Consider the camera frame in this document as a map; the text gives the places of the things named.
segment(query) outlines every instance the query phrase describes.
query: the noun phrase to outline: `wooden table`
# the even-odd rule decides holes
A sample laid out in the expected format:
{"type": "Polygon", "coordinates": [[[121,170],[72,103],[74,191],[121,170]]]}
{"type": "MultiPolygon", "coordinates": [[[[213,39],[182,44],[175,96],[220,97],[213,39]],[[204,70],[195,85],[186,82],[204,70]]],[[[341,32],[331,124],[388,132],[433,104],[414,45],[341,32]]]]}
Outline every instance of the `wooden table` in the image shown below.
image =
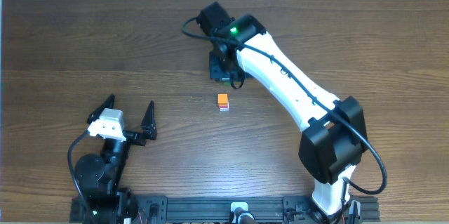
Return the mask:
{"type": "MultiPolygon", "coordinates": [[[[67,148],[110,93],[130,129],[156,103],[159,137],[132,148],[123,175],[134,192],[311,194],[290,115],[256,80],[237,91],[211,81],[211,44],[181,34],[213,1],[4,0],[2,220],[68,220],[67,148]]],[[[361,102],[389,172],[382,220],[449,220],[449,0],[217,1],[256,16],[317,84],[361,102]]],[[[101,145],[82,141],[74,160],[101,145]]],[[[370,154],[354,181],[380,184],[370,154]]]]}

